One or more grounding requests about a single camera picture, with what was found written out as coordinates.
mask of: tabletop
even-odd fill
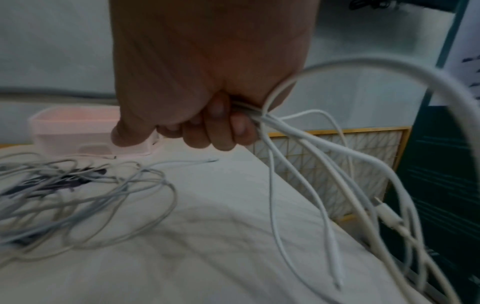
[[[34,150],[10,147],[0,155]],[[282,260],[270,228],[268,168],[246,148],[197,150],[166,139],[141,162],[208,158],[219,161],[162,169],[177,189],[178,205],[153,230],[110,247],[12,262],[0,269],[1,301],[324,303]],[[405,303],[383,264],[335,225],[346,276],[342,292],[337,291],[328,272],[320,212],[278,176],[274,183],[285,248],[312,284],[345,304]],[[171,199],[167,190],[132,198],[105,233],[142,224]]]

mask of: hand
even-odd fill
[[[254,124],[231,101],[261,107],[303,67],[318,2],[110,0],[121,115],[113,142],[139,144],[156,129],[195,148],[253,143]]]

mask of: pink plastic container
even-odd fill
[[[113,144],[110,132],[119,118],[120,109],[115,106],[59,106],[31,116],[28,122],[33,143],[46,156],[151,154],[160,140],[157,132],[136,146],[120,148]]]

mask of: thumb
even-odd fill
[[[135,114],[121,111],[120,120],[111,132],[111,141],[119,147],[137,145],[144,142],[154,129],[155,125]]]

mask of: white wall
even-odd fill
[[[349,11],[350,0],[324,0],[306,65],[335,56],[389,52],[434,65],[453,14],[402,6]],[[1,88],[112,94],[112,39],[106,0],[0,3]],[[345,128],[411,125],[425,89],[385,72],[341,71],[305,80],[277,111],[332,113]],[[0,143],[29,141],[26,119],[43,106],[0,103]],[[311,117],[297,127],[329,128]]]

